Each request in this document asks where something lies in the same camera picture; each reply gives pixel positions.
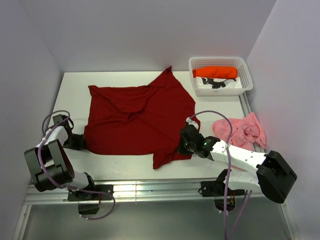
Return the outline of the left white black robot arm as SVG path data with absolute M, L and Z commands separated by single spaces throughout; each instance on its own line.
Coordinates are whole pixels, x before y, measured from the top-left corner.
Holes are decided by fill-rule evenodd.
M 39 192 L 66 188 L 91 200 L 98 193 L 97 186 L 88 173 L 74 170 L 65 152 L 87 150 L 84 135 L 73 133 L 74 123 L 68 111 L 54 114 L 53 125 L 42 130 L 41 142 L 24 152 L 31 182 Z

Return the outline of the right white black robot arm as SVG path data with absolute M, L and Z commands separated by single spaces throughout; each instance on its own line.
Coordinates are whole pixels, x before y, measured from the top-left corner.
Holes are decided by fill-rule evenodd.
M 216 189 L 222 195 L 238 190 L 262 192 L 269 200 L 282 204 L 298 178 L 277 151 L 263 153 L 228 145 L 217 137 L 203 137 L 191 124 L 179 135 L 178 153 L 227 165 L 216 180 Z

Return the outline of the dark red t shirt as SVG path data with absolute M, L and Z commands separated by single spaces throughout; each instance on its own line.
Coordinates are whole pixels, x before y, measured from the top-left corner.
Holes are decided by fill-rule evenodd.
M 84 139 L 98 155 L 153 155 L 153 169 L 179 154 L 180 131 L 195 114 L 195 101 L 174 76 L 171 67 L 151 83 L 135 87 L 88 87 L 91 95 Z

